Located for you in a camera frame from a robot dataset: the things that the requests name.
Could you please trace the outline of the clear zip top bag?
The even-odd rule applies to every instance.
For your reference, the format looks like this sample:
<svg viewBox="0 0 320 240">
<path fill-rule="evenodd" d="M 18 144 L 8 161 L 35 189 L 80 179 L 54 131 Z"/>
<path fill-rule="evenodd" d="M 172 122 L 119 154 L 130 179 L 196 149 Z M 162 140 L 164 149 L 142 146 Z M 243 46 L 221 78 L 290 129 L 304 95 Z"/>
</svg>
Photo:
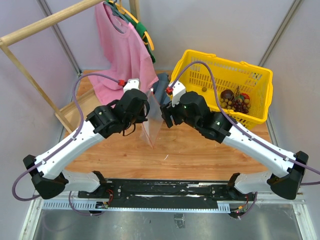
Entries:
<svg viewBox="0 0 320 240">
<path fill-rule="evenodd" d="M 150 106 L 149 113 L 147 115 L 147 121 L 142 124 L 142 133 L 140 137 L 151 147 L 154 148 L 159 132 L 163 124 L 162 112 L 160 104 L 158 103 L 155 95 L 152 92 L 153 89 L 147 92 L 148 103 Z"/>
</svg>

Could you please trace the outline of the green grape bunch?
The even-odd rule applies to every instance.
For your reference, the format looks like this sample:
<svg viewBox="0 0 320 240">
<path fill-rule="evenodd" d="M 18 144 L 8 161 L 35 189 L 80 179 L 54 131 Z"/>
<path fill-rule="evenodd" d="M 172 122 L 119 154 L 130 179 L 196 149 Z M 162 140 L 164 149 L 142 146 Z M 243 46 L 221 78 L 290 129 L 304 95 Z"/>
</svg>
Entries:
<svg viewBox="0 0 320 240">
<path fill-rule="evenodd" d="M 223 109 L 234 110 L 235 109 L 235 101 L 221 98 L 219 100 L 220 106 Z"/>
</svg>

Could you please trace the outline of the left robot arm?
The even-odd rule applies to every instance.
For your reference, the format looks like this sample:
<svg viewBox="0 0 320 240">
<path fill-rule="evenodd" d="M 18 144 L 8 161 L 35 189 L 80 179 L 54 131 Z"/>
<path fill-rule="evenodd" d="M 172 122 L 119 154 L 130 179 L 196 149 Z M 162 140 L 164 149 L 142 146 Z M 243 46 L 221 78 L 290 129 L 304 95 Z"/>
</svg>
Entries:
<svg viewBox="0 0 320 240">
<path fill-rule="evenodd" d="M 87 192 L 96 198 L 107 193 L 107 180 L 99 171 L 80 173 L 65 167 L 87 149 L 113 134 L 147 121 L 150 109 L 148 97 L 138 89 L 127 90 L 121 99 L 96 107 L 72 134 L 47 152 L 23 159 L 31 181 L 45 199 L 62 192 Z"/>
</svg>

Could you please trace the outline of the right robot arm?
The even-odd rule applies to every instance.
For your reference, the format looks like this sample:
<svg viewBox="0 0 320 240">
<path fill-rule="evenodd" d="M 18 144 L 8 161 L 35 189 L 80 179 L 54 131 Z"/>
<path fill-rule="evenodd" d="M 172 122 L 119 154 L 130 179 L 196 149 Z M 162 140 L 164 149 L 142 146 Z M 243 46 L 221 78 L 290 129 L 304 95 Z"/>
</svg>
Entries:
<svg viewBox="0 0 320 240">
<path fill-rule="evenodd" d="M 287 200 L 296 198 L 305 174 L 303 165 L 309 158 L 303 151 L 281 149 L 228 115 L 211 111 L 204 97 L 194 91 L 184 93 L 178 104 L 161 105 L 160 110 L 169 128 L 185 123 L 206 139 L 233 147 L 267 167 L 265 172 L 234 173 L 226 188 L 230 199 L 238 200 L 254 192 L 273 192 Z"/>
</svg>

